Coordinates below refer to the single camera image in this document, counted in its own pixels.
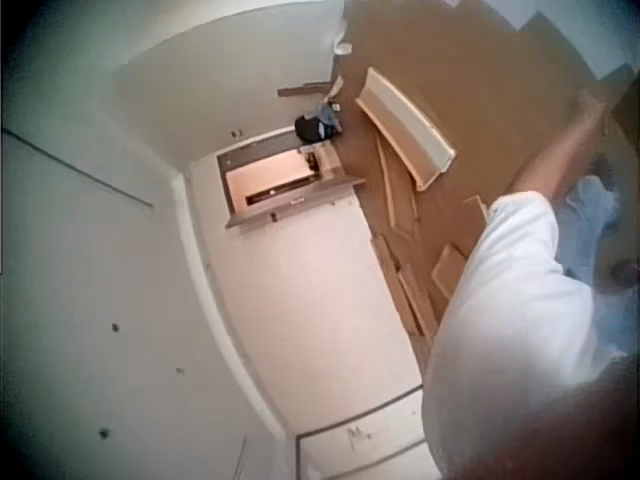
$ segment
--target white cloth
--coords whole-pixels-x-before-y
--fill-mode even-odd
[[[617,355],[598,344],[591,288],[563,275],[557,245],[542,195],[492,205],[424,378],[425,435],[443,474],[491,454],[529,413]]]

